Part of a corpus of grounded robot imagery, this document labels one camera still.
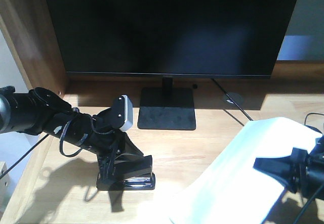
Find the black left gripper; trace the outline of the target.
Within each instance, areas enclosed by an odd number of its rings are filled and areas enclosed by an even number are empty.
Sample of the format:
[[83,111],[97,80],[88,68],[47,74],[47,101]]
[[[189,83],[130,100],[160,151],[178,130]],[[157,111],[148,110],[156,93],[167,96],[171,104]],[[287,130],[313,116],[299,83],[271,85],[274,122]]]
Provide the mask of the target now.
[[[96,155],[105,155],[112,151],[116,131],[124,126],[124,113],[104,110],[97,115],[83,113],[58,113],[50,120],[50,134],[59,139],[59,151],[62,155],[63,142],[71,143],[79,149],[72,153],[77,155],[81,150]],[[118,143],[119,155],[143,158],[144,154],[134,145],[125,132],[122,132]]]

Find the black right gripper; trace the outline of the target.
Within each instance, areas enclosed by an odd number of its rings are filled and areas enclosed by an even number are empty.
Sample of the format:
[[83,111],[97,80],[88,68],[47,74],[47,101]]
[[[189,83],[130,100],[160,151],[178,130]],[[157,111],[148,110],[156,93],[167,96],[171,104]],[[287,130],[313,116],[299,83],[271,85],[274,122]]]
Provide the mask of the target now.
[[281,158],[256,158],[253,168],[277,181],[290,181],[291,191],[310,198],[315,192],[323,198],[323,137],[316,139],[310,153],[293,148],[291,156]]

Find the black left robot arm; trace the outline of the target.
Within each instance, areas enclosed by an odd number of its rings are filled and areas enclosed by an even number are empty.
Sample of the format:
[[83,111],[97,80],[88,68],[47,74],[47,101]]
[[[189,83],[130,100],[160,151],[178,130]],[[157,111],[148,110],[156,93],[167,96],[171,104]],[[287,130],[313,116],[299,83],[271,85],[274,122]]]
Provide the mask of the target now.
[[35,136],[46,132],[99,157],[134,161],[144,155],[126,134],[132,125],[133,105],[126,95],[90,115],[42,87],[28,93],[16,93],[13,86],[1,88],[1,133],[16,131]]

